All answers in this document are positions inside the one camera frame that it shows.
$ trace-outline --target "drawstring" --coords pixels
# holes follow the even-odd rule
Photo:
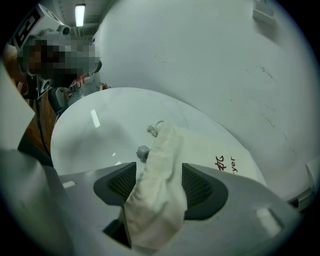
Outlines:
[[[158,136],[158,124],[162,123],[163,121],[159,121],[156,123],[156,125],[153,127],[152,125],[148,125],[146,128],[146,131],[148,133],[151,133],[154,137]]]

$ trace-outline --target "ceiling light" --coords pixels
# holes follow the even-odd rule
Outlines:
[[[84,25],[85,8],[85,4],[75,5],[75,24],[77,27],[82,27]]]

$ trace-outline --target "white wall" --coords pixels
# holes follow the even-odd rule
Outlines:
[[[100,79],[215,119],[290,199],[307,189],[305,163],[320,155],[320,80],[291,18],[277,7],[268,30],[252,9],[252,0],[119,0],[99,28]]]

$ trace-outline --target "white cloth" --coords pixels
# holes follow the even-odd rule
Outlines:
[[[243,147],[167,122],[158,128],[145,172],[124,204],[132,245],[156,250],[170,240],[184,222],[187,198],[182,187],[182,163],[257,180],[255,163]]]

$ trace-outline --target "cable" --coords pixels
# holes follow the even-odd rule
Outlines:
[[[42,141],[42,145],[47,153],[47,155],[51,158],[51,155],[49,153],[49,150],[47,149],[46,143],[45,143],[45,139],[44,139],[44,135],[42,133],[42,127],[41,127],[41,120],[40,120],[40,104],[39,104],[39,99],[37,99],[35,101],[35,108],[36,108],[36,116],[37,116],[37,123],[38,123],[38,128],[40,130],[40,137],[41,137],[41,141]]]
[[[158,124],[164,122],[163,120],[162,121],[159,121],[155,124],[155,126],[153,127],[152,125],[148,125],[147,128],[146,128],[146,131],[147,133],[151,133],[154,137],[157,137],[158,136]]]

